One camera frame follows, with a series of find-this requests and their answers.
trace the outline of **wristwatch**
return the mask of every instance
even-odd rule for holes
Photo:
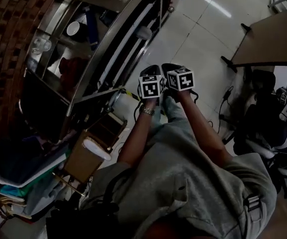
[[[145,113],[145,114],[153,116],[154,115],[154,110],[151,109],[151,108],[147,108],[145,106],[141,106],[140,107],[140,113]]]

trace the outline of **gray cloth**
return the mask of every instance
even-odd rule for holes
[[[181,109],[171,98],[165,106],[170,123],[152,126],[146,154],[131,177],[116,186],[114,201],[119,204],[123,231],[142,238],[157,219],[175,212],[215,238],[256,238],[270,219],[277,197],[260,156],[249,153],[234,157],[224,169],[216,166],[198,146]],[[111,179],[127,168],[117,163],[98,170],[90,198],[104,194]],[[258,217],[245,207],[244,199],[250,194],[261,198]]]

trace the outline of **pants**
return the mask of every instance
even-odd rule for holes
[[[183,109],[180,106],[178,106],[178,104],[174,101],[172,97],[167,96],[163,100],[162,105],[164,108],[164,112],[168,117],[168,123],[187,119]],[[162,126],[160,119],[161,119],[161,107],[157,106],[155,108],[155,113],[152,117],[150,134],[154,135],[158,131],[158,129]]]

